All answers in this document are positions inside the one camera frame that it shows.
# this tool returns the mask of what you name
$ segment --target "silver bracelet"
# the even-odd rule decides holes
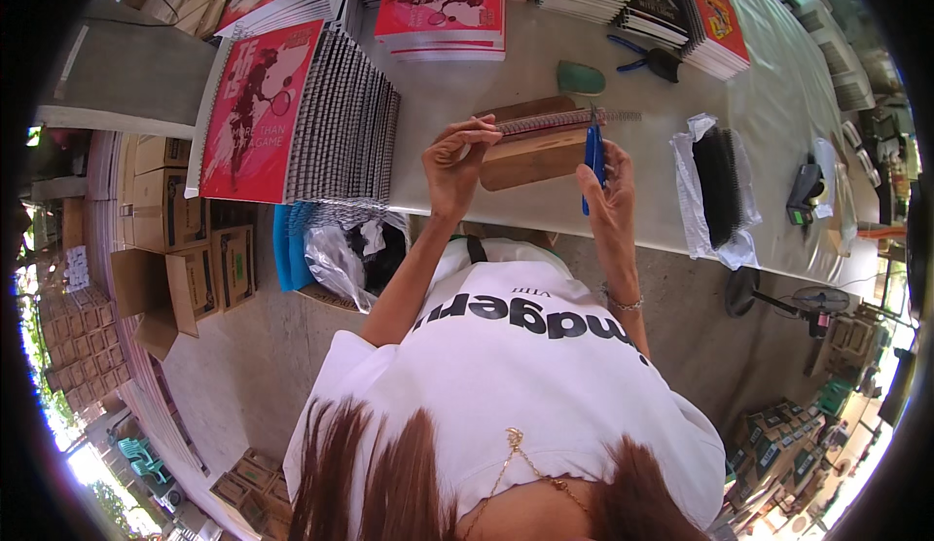
[[[643,301],[646,299],[645,296],[639,294],[639,301],[635,304],[621,304],[613,299],[613,296],[610,295],[610,291],[607,289],[606,282],[600,284],[600,292],[603,294],[603,297],[606,298],[606,305],[608,307],[612,306],[616,309],[623,310],[624,312],[632,312],[633,310],[638,310],[642,308]]]

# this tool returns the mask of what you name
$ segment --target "blue-handled pliers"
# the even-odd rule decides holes
[[[597,176],[601,188],[606,185],[606,170],[603,163],[603,136],[600,131],[600,122],[597,119],[597,108],[590,104],[590,126],[587,128],[587,144],[584,150],[584,163],[587,164]],[[587,197],[581,197],[584,216],[590,217],[590,207]]]
[[[621,65],[617,67],[616,72],[624,73],[635,68],[648,67],[649,70],[662,79],[671,81],[672,83],[678,82],[678,66],[681,65],[681,59],[678,57],[674,56],[668,51],[665,51],[664,49],[646,50],[635,42],[626,40],[622,36],[608,34],[606,37],[610,40],[610,42],[614,42],[620,46],[631,49],[638,54],[643,54],[646,56],[645,58],[639,59],[634,63],[629,63],[628,65]]]

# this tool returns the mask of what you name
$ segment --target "brown hair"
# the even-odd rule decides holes
[[[332,417],[325,421],[329,412]],[[372,420],[363,402],[312,403],[289,541],[348,539],[354,463]],[[377,444],[384,427],[385,418],[377,430]],[[438,491],[434,426],[428,412],[416,411],[378,457],[377,444],[364,480],[358,540],[456,541],[457,501],[442,501]],[[659,463],[646,446],[624,435],[608,449],[615,469],[609,482],[594,483],[589,506],[593,539],[707,539],[671,499]]]

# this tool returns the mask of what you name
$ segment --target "green sponge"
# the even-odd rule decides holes
[[[587,97],[596,97],[606,89],[606,79],[596,68],[559,61],[557,63],[557,90]]]

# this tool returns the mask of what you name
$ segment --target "gold necklace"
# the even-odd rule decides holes
[[[506,461],[503,462],[503,469],[500,470],[500,475],[496,477],[496,482],[493,483],[493,489],[489,492],[489,496],[483,499],[483,503],[481,503],[480,505],[480,510],[477,511],[476,517],[473,518],[473,521],[470,523],[470,526],[467,527],[467,533],[464,534],[464,541],[466,541],[467,537],[470,536],[471,531],[473,531],[473,526],[476,524],[476,522],[480,520],[480,515],[483,514],[483,511],[486,510],[486,505],[489,504],[489,499],[491,499],[493,495],[496,494],[496,489],[500,488],[500,482],[503,480],[503,475],[506,473],[506,468],[509,467],[509,463],[512,461],[513,456],[515,456],[516,454],[519,454],[520,456],[522,456],[522,458],[525,459],[526,463],[529,464],[531,471],[535,474],[535,477],[537,477],[539,480],[545,480],[551,483],[551,485],[557,488],[558,490],[563,490],[572,500],[574,500],[577,503],[577,505],[581,508],[581,510],[583,510],[588,515],[590,514],[590,511],[587,510],[587,507],[584,506],[584,503],[581,502],[581,499],[577,498],[577,495],[571,492],[571,489],[568,488],[568,483],[566,480],[545,476],[541,472],[538,471],[538,468],[536,468],[535,465],[531,464],[531,460],[529,459],[529,456],[527,456],[520,448],[520,444],[522,443],[522,437],[523,437],[523,434],[520,430],[518,430],[517,428],[511,427],[511,428],[506,429],[506,433],[507,433],[506,440],[509,442],[509,456],[507,456]]]

